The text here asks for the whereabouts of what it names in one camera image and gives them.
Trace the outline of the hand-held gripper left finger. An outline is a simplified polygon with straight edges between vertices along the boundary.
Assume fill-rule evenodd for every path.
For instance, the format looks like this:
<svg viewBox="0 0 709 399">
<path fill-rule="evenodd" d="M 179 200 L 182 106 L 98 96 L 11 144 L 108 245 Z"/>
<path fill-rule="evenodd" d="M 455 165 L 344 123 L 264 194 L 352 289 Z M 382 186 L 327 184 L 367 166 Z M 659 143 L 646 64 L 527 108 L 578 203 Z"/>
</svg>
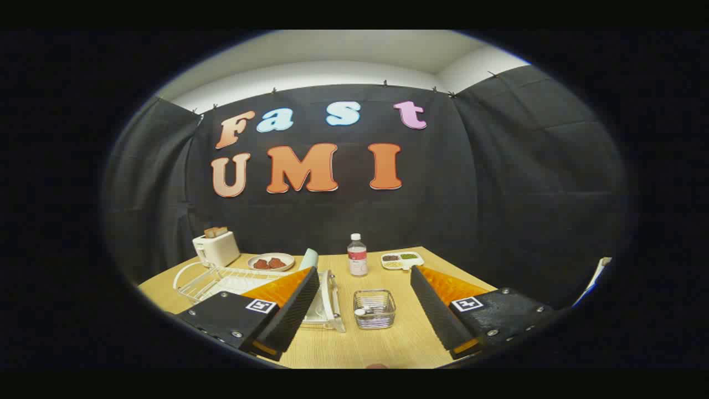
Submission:
<svg viewBox="0 0 709 399">
<path fill-rule="evenodd" d="M 311 267 L 243 294 L 220 290 L 175 318 L 235 350 L 278 361 L 320 287 Z"/>
</svg>

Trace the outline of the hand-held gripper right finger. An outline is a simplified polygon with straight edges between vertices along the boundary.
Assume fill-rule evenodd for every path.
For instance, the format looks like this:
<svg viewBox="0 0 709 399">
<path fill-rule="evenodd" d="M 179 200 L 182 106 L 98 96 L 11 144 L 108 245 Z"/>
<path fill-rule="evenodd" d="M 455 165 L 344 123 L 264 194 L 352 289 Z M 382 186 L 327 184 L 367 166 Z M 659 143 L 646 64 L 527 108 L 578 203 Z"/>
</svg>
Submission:
<svg viewBox="0 0 709 399">
<path fill-rule="evenodd" d="M 487 290 L 423 266 L 410 284 L 436 336 L 454 359 L 496 350 L 544 326 L 554 308 L 511 288 Z"/>
</svg>

